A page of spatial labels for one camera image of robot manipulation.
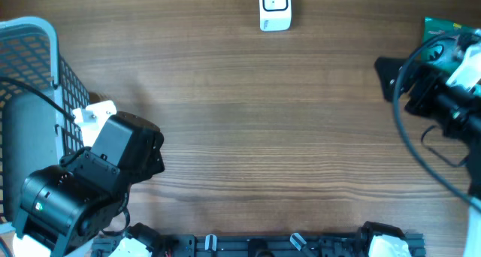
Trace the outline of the green 3M gloves package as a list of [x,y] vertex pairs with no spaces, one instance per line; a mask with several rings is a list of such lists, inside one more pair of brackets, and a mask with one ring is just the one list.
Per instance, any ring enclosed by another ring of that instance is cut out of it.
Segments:
[[[425,17],[425,28],[422,41],[425,42],[437,35],[460,30],[466,33],[474,33],[477,29],[454,23],[449,20],[442,20],[433,17]],[[427,47],[421,54],[421,59],[436,68],[453,73],[461,64],[467,48],[480,42],[480,38],[472,35],[451,36],[441,39],[430,47]]]

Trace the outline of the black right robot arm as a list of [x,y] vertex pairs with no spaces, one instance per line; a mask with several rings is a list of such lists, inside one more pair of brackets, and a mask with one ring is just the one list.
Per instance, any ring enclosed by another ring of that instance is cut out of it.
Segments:
[[[395,124],[415,160],[440,184],[469,205],[465,256],[480,255],[480,100],[463,86],[447,84],[447,73],[412,59],[380,57],[374,63],[385,100],[393,104]],[[398,99],[410,91],[405,109],[415,116],[438,122],[447,138],[460,140],[469,148],[462,164],[471,178],[467,194],[436,173],[417,153],[400,118]]]

